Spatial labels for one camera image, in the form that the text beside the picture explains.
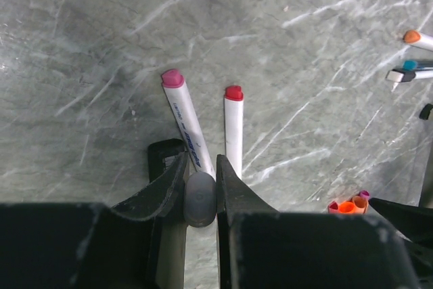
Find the black capped white marker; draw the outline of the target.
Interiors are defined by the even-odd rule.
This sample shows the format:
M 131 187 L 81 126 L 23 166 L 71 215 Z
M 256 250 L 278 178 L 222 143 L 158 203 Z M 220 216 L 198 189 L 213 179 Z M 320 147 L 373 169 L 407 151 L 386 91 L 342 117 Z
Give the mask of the black capped white marker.
M 432 75 L 432 70 L 393 69 L 386 75 L 386 80 L 394 83 L 408 83 L 413 80 L 431 79 Z

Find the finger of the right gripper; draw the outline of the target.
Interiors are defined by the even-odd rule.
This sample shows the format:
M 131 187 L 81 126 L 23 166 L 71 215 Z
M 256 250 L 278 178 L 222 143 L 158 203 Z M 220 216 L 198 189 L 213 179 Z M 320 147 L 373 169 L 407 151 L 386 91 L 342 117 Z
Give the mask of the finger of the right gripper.
M 369 205 L 406 238 L 419 245 L 432 245 L 432 209 L 371 198 Z

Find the red capped white marker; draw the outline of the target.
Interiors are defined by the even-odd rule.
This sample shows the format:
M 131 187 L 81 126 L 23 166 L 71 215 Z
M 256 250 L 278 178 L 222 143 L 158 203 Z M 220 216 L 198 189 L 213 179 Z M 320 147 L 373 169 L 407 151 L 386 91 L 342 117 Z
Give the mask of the red capped white marker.
M 226 88 L 224 95 L 225 155 L 236 175 L 242 178 L 244 94 L 239 85 Z

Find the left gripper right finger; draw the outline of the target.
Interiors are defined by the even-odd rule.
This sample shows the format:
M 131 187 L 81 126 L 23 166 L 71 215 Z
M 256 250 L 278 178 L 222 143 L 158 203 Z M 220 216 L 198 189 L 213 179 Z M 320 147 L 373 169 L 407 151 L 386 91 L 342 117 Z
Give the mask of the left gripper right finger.
M 219 223 L 226 222 L 230 225 L 237 213 L 277 212 L 237 176 L 226 156 L 218 155 L 216 163 L 217 220 Z

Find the pink pen cap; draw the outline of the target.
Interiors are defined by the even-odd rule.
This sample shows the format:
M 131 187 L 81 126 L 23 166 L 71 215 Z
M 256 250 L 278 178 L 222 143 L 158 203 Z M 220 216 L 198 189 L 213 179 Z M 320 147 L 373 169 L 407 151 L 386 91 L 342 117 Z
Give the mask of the pink pen cap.
M 370 193 L 369 193 L 367 190 L 361 190 L 361 191 L 359 192 L 359 196 L 360 196 L 361 198 L 366 199 L 366 200 L 369 200 L 369 199 L 370 199 Z

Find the red pen cap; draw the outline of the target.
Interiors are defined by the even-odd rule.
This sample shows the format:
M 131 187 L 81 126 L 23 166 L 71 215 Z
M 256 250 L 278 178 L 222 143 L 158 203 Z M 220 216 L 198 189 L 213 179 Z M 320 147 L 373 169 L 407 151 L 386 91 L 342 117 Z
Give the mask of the red pen cap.
M 327 206 L 327 212 L 329 214 L 336 214 L 339 213 L 339 204 L 335 201 L 331 202 L 328 206 Z

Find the pink capped white marker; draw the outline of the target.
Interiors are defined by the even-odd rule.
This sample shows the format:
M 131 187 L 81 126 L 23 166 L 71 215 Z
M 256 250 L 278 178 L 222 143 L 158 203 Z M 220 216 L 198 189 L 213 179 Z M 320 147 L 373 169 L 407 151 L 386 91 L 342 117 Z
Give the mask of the pink capped white marker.
M 162 74 L 162 87 L 197 171 L 215 178 L 212 160 L 184 76 L 177 69 Z

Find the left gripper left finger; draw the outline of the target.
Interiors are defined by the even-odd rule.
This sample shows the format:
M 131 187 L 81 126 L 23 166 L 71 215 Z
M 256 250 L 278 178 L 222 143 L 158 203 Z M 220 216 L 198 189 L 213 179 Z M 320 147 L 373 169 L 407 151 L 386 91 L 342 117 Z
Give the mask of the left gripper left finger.
M 148 221 L 158 216 L 180 192 L 183 176 L 189 167 L 187 152 L 175 156 L 172 164 L 156 180 L 133 194 L 130 198 L 114 205 L 112 210 L 133 221 Z

